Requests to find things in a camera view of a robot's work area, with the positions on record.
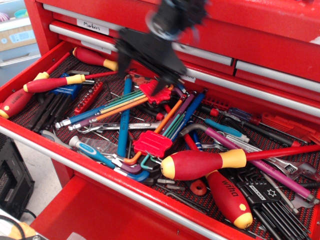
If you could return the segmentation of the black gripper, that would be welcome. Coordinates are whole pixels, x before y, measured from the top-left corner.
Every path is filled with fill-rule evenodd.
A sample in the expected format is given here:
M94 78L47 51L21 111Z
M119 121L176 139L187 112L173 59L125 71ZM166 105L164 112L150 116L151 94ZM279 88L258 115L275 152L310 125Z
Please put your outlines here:
M151 93L157 95L164 88L187 73L187 68L178 58L170 40L165 40L153 33L144 33L129 28L118 32L116 41L118 52L118 76L125 77L131 60L134 60L159 76L158 83Z

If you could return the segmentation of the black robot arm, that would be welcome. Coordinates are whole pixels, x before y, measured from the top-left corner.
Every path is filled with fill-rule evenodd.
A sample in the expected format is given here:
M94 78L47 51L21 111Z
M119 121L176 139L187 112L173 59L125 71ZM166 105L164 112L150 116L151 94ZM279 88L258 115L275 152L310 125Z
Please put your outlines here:
M131 60L135 60L158 76L153 96L167 85L177 84L187 68L174 52L172 43L185 29L202 22L205 3L204 0L163 0L146 21L148 33L122 28L116 42L118 75L124 77Z

